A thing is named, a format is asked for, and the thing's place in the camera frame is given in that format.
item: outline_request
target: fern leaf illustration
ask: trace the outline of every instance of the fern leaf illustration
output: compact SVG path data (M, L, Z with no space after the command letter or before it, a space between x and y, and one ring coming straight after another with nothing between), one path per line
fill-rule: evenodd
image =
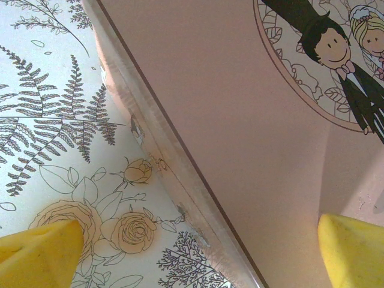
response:
M66 86L68 89L64 89L66 94L62 94L61 96L65 98L66 100L60 100L60 102L66 106L62 107L60 110L63 114L63 116L67 119L75 119L76 115L84 114L84 110L81 110L85 108L84 105L81 105L81 103L85 102L84 99L79 99L79 97L84 96L84 94L80 93L83 91L81 86L83 86L82 78L81 78L81 72L79 63L76 60L76 57L71 55L72 60L72 74L71 79L68 80L68 83Z
M6 84L0 84L0 89L4 89L6 87L9 87L9 86ZM0 95L0 102L3 102L15 96L17 96L17 93L7 93L7 94Z
M19 97L19 104L17 105L16 111L24 114L29 117L43 117L58 112L54 107L61 105L60 102L48 102L50 99L59 97L58 94L43 94L43 91L57 89L54 85L43 84L43 82L48 78L49 74L46 73L40 76L41 69L32 70L33 64L28 63L24 59L18 57L15 53L10 52L4 46L0 45L0 49L5 52L11 60L15 67L20 70L18 73L19 76L23 76L19 79L21 84L20 87L32 88L34 91L20 91L20 95L26 95L29 97L35 97L37 99L28 98L28 97Z
M22 179L29 179L31 177L30 173L36 172L36 168L34 167L35 165L44 165L44 161L42 159L46 161L52 160L47 155L47 153L51 153L55 156L60 156L58 149L61 151L67 152L67 149L65 148L65 146L62 144L61 141L63 141L62 135L67 136L67 132L65 132L64 130L69 129L68 124L63 123L63 120L35 119L35 122L40 125L34 125L35 130L33 132L30 129L26 129L26 127L22 127L27 134L34 134L40 137L34 136L34 142L31 142L29 144L31 148L34 150L33 152L28 150L23 151L24 155L28 156L28 158L18 157L17 160L19 163L12 165L12 168L19 173L8 174L8 176L12 179L12 181L7 184L7 187L9 187L7 192L9 193L10 196L19 195L20 192L23 191L22 186L26 184L26 181ZM15 133L13 133L13 137L15 137L21 142L27 141L27 137L25 137L22 133L18 133L17 136L15 136ZM7 142L8 146L10 146L11 140L12 139L8 139L8 142Z
M21 152L20 145L29 147L26 125L19 122L18 118L4 118L0 120L0 151L8 156L14 156L14 152Z
M15 108L15 107L17 107L17 105L3 105L3 106L0 106L0 112L6 111L6 110L10 110L10 109Z
M33 142L36 142L33 132L25 124L19 123L17 129L21 133L25 134L28 138L30 138Z
M96 134L97 126L92 122L77 121L72 122L71 125L76 130L76 145L86 162L91 162L90 148L92 138Z
M107 110L105 109L105 102L107 101L106 92L107 88L102 84L101 88L96 92L96 96L92 96L93 101L89 102L92 106L87 106L84 118L95 122L107 122L109 120Z
M109 123L98 123L97 127L101 132L101 135L103 135L105 141L107 141L109 145L115 145L115 131L117 129L117 125Z

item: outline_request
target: pink bow tie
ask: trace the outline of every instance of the pink bow tie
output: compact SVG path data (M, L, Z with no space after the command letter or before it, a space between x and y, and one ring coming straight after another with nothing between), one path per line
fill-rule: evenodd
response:
M354 73L356 70L355 70L355 66L353 66L353 63L351 60L348 60L345 65L341 66L341 68L337 68L336 69L336 72L337 74L340 75L340 77L345 80L347 78L347 75L349 73Z

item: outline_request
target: cartoon bride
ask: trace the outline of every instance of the cartoon bride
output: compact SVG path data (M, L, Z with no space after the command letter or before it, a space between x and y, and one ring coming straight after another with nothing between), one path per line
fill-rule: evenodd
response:
M384 81L384 15L375 8L358 5L349 14L352 34L363 54L377 66Z

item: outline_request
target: bride's blonde hair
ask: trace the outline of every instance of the bride's blonde hair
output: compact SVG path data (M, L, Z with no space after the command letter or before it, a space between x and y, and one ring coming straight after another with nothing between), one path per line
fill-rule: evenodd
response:
M370 11L369 17L364 20L352 18L350 28L360 47L363 47L363 40L368 30L379 29L384 32L384 21L375 13Z

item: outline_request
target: cartoon couple illustration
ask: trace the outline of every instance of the cartoon couple illustration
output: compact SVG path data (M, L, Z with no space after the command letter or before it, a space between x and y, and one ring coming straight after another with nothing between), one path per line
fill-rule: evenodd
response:
M361 130L367 135L370 128L384 144L384 88L351 61L350 41L342 27L329 12L319 15L308 0L262 1L302 33L299 42L309 58L337 72ZM350 26L363 53L383 72L384 16L359 5L350 12Z

